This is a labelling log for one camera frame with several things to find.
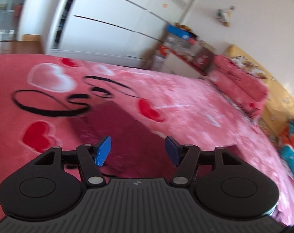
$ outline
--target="heart pattern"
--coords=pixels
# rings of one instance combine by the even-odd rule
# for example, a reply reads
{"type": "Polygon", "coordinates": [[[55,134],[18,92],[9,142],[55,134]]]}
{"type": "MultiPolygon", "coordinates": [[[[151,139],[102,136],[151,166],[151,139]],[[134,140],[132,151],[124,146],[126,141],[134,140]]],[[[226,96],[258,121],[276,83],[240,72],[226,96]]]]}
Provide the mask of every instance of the heart pattern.
{"type": "Polygon", "coordinates": [[[38,64],[29,72],[27,82],[33,86],[57,93],[73,91],[77,83],[64,71],[62,67],[55,64],[38,64]]]}
{"type": "Polygon", "coordinates": [[[143,116],[159,123],[165,121],[164,113],[154,109],[153,104],[149,100],[144,98],[139,99],[138,106],[143,116]]]}
{"type": "Polygon", "coordinates": [[[56,139],[52,135],[52,129],[47,122],[38,121],[31,124],[25,131],[22,142],[35,151],[42,153],[51,146],[56,146],[56,139]]]}
{"type": "Polygon", "coordinates": [[[103,75],[115,75],[114,71],[112,71],[111,69],[109,69],[108,67],[106,67],[103,64],[95,64],[93,66],[93,70],[96,73],[100,73],[100,74],[103,74],[103,75]]]}
{"type": "Polygon", "coordinates": [[[69,67],[79,67],[77,62],[69,58],[62,58],[62,64],[69,66],[69,67]]]}

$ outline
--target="logo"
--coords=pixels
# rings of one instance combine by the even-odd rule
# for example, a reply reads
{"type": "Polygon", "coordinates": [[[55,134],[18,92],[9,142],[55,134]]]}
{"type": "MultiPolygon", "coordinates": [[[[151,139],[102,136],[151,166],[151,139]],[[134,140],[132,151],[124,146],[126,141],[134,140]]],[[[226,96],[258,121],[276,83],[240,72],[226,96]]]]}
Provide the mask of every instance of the logo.
{"type": "Polygon", "coordinates": [[[134,181],[133,184],[136,185],[136,186],[139,186],[139,185],[141,185],[142,183],[141,183],[139,180],[137,180],[137,181],[134,181]]]}

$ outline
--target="wall decoration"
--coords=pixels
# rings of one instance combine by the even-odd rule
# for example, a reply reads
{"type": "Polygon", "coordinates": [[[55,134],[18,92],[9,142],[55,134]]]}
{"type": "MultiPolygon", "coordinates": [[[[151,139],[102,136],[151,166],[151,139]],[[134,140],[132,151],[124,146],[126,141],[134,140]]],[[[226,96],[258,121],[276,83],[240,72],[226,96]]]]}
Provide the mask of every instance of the wall decoration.
{"type": "Polygon", "coordinates": [[[223,22],[224,26],[230,26],[230,17],[235,8],[235,6],[230,6],[228,10],[218,9],[216,19],[223,22]]]}

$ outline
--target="white wall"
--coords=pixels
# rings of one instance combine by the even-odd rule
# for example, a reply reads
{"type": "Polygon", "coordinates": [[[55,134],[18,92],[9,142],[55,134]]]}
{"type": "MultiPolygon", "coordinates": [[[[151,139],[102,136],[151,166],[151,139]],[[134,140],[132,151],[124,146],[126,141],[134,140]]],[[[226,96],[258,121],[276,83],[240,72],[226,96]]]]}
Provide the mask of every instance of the white wall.
{"type": "Polygon", "coordinates": [[[222,53],[236,44],[294,96],[294,0],[195,0],[183,23],[222,53]],[[236,6],[230,27],[214,16],[236,6]]]}
{"type": "Polygon", "coordinates": [[[59,0],[25,0],[17,40],[22,40],[25,34],[41,35],[42,44],[47,41],[47,32],[59,0]]]}

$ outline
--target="metal screw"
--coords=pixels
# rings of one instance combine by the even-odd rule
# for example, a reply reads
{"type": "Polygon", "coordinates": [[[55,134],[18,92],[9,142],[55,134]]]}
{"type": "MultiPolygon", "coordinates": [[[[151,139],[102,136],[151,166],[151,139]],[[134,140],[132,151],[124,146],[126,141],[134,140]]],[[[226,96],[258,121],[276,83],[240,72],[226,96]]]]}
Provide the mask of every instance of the metal screw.
{"type": "Polygon", "coordinates": [[[91,184],[101,184],[103,183],[104,179],[98,176],[93,176],[87,180],[91,184]]]}
{"type": "Polygon", "coordinates": [[[188,183],[188,180],[185,177],[175,177],[173,182],[177,185],[184,185],[188,183]]]}

